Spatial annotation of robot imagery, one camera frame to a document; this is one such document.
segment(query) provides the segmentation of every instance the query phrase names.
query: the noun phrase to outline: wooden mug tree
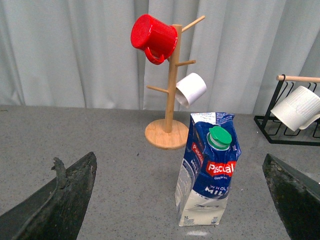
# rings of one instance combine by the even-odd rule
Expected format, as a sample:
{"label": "wooden mug tree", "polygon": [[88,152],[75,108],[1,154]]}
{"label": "wooden mug tree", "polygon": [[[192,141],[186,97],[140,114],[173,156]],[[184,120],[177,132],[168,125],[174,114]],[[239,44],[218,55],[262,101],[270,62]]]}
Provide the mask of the wooden mug tree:
{"label": "wooden mug tree", "polygon": [[182,25],[180,24],[173,25],[177,31],[177,43],[172,55],[168,59],[168,88],[163,89],[150,85],[146,86],[148,89],[156,90],[167,94],[165,118],[151,122],[146,127],[144,132],[148,142],[157,148],[165,150],[174,150],[182,148],[187,143],[189,129],[182,122],[174,120],[177,74],[178,67],[189,64],[195,64],[196,60],[179,62],[181,35],[184,31],[196,25],[203,19],[205,19],[205,16],[199,17],[197,20],[193,21],[184,28],[182,28]]}

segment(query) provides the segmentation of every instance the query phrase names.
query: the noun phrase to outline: white mug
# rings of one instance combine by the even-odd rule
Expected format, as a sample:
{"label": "white mug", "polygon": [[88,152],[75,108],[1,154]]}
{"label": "white mug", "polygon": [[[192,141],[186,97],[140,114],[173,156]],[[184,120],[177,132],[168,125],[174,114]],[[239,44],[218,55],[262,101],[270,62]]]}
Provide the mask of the white mug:
{"label": "white mug", "polygon": [[189,108],[198,98],[207,91],[205,81],[196,73],[190,73],[188,76],[177,82],[175,99],[186,108]]}
{"label": "white mug", "polygon": [[320,97],[304,86],[297,87],[271,112],[292,131],[306,129],[320,118]]}

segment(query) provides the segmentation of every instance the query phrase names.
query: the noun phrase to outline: gray countertop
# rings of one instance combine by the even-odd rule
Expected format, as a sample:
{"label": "gray countertop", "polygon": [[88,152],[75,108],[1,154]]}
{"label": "gray countertop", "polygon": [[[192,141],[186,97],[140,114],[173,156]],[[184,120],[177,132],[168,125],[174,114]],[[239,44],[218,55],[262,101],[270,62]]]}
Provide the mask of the gray countertop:
{"label": "gray countertop", "polygon": [[[93,151],[98,167],[79,240],[289,240],[262,164],[271,153],[320,182],[319,148],[270,144],[254,116],[236,114],[242,155],[220,224],[179,227],[174,195],[185,149],[161,150],[144,137],[164,114],[0,106],[0,215],[55,177],[54,157],[69,167]],[[175,112],[174,119],[189,126],[190,113]]]}

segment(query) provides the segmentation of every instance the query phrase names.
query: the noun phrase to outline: pascual milk carton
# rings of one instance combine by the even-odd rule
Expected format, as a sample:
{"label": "pascual milk carton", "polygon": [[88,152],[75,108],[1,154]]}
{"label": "pascual milk carton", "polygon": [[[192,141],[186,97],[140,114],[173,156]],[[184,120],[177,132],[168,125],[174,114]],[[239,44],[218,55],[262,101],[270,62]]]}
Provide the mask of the pascual milk carton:
{"label": "pascual milk carton", "polygon": [[192,113],[175,190],[179,226],[217,225],[241,154],[233,114]]}

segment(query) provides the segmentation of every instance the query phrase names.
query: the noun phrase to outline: pascual logo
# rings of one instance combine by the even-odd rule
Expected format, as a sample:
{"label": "pascual logo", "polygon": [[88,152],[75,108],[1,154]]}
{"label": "pascual logo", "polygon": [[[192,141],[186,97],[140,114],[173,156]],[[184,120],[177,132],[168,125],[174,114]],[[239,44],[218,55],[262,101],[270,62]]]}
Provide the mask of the pascual logo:
{"label": "pascual logo", "polygon": [[228,175],[232,176],[236,166],[236,161],[228,161],[228,163],[216,163],[214,161],[208,161],[206,171],[212,177],[216,175]]}
{"label": "pascual logo", "polygon": [[194,151],[196,157],[200,161],[200,166],[202,166],[202,163],[204,162],[204,156],[202,155],[201,151],[199,150],[198,146],[196,143],[192,143],[192,151]]}

